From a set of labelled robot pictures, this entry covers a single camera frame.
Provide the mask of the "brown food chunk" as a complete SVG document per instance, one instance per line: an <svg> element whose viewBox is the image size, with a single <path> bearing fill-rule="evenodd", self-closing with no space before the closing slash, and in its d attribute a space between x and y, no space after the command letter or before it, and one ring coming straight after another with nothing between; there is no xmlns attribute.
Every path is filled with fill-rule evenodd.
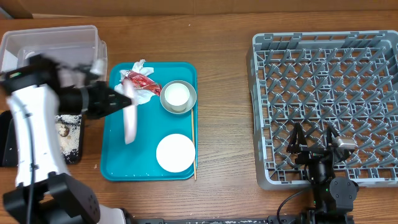
<svg viewBox="0 0 398 224"><path fill-rule="evenodd" d="M70 132L70 129L65 124L58 125L58 133L61 137L67 137Z"/></svg>

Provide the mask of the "red snack wrapper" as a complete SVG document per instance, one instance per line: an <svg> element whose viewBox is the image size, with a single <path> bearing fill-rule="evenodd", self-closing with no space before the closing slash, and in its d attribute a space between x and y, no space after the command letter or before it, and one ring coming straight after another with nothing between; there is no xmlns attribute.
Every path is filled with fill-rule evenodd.
<svg viewBox="0 0 398 224"><path fill-rule="evenodd" d="M124 83L126 80L132 82L134 88L137 90L148 90L157 96L161 94L162 86L141 73L128 70L121 83Z"/></svg>

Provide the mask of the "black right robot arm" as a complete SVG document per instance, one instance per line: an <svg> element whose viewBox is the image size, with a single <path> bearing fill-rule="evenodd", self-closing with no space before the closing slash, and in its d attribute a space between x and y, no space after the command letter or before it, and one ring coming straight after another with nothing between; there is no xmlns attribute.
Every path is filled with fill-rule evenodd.
<svg viewBox="0 0 398 224"><path fill-rule="evenodd" d="M81 113L88 119L100 119L135 107L136 99L117 93L98 81L88 66L79 65L72 71L85 75L85 85L63 88L61 113ZM347 214L353 210L359 187L349 178L337 177L334 166L347 160L356 147L352 139L343 138L332 126L326 130L326 146L308 146L301 125L295 123L287 152L296 154L295 163L304 166L305 177L310 182L307 189L313 192L315 206L296 217L282 216L277 212L269 220L274 223L352 223L353 217Z"/></svg>

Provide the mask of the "rice food scraps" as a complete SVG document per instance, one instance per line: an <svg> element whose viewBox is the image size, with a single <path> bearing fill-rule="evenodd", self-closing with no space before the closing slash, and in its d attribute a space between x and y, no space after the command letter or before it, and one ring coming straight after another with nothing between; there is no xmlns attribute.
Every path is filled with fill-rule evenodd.
<svg viewBox="0 0 398 224"><path fill-rule="evenodd" d="M81 115L56 115L55 127L58 131L59 124L65 124L70 132L67 137L58 134L60 151L64 156L71 156L78 152L80 147Z"/></svg>

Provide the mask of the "white napkin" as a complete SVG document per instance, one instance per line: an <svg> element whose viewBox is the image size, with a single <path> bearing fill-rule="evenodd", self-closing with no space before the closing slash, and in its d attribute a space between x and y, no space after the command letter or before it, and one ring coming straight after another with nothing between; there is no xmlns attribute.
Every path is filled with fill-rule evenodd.
<svg viewBox="0 0 398 224"><path fill-rule="evenodd" d="M154 68L153 67L145 67L146 60L141 59L138 62L135 62L133 67L130 69L133 72L141 73L142 75L145 75L149 78L149 75L152 75L154 73ZM118 93L123 93L123 86L122 86L122 80L126 76L128 70L120 70L121 78L120 78L120 84L117 84L114 89ZM150 99L155 96L154 93L148 91L148 90L137 90L136 89L136 101L138 105L145 104L150 101Z"/></svg>

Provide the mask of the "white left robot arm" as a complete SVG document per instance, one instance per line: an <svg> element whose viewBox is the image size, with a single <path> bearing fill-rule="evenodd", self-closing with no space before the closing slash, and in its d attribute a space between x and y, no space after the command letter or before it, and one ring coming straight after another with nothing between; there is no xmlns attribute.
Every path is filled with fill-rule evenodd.
<svg viewBox="0 0 398 224"><path fill-rule="evenodd" d="M98 202L73 178L60 153L55 117L85 112L98 119L131 105L131 99L98 82L86 88L46 83L1 83L14 120L19 165L16 189L3 195L6 211L19 223L134 223L123 208Z"/></svg>

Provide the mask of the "large pink plate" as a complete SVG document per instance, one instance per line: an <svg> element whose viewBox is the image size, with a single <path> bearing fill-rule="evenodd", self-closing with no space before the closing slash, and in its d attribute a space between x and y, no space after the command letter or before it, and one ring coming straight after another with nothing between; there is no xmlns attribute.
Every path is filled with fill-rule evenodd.
<svg viewBox="0 0 398 224"><path fill-rule="evenodd" d="M135 140L137 133L137 94L133 82L129 79L123 80L122 86L124 95L131 100L131 105L123 109L124 140L126 144L130 144Z"/></svg>

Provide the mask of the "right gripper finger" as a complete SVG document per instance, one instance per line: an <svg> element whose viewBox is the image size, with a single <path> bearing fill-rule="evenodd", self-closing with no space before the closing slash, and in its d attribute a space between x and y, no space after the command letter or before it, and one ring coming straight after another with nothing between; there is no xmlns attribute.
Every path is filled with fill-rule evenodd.
<svg viewBox="0 0 398 224"><path fill-rule="evenodd" d="M337 143L334 141L335 138L339 137L340 134L337 130L330 124L326 129L326 148L333 149L337 147Z"/></svg>
<svg viewBox="0 0 398 224"><path fill-rule="evenodd" d="M303 129L299 123L294 124L292 134L290 135L290 142L287 146L289 153L301 153L308 149Z"/></svg>

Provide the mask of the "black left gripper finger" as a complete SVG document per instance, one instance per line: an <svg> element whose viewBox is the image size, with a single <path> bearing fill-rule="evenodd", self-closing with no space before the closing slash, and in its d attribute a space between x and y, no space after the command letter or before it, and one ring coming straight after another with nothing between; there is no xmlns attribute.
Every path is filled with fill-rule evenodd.
<svg viewBox="0 0 398 224"><path fill-rule="evenodd" d="M132 100L114 89L104 86L104 116L132 105Z"/></svg>
<svg viewBox="0 0 398 224"><path fill-rule="evenodd" d="M60 68L71 72L74 79L82 78L83 81L93 81L98 79L98 75L91 72L90 64L78 64L75 67L61 65Z"/></svg>

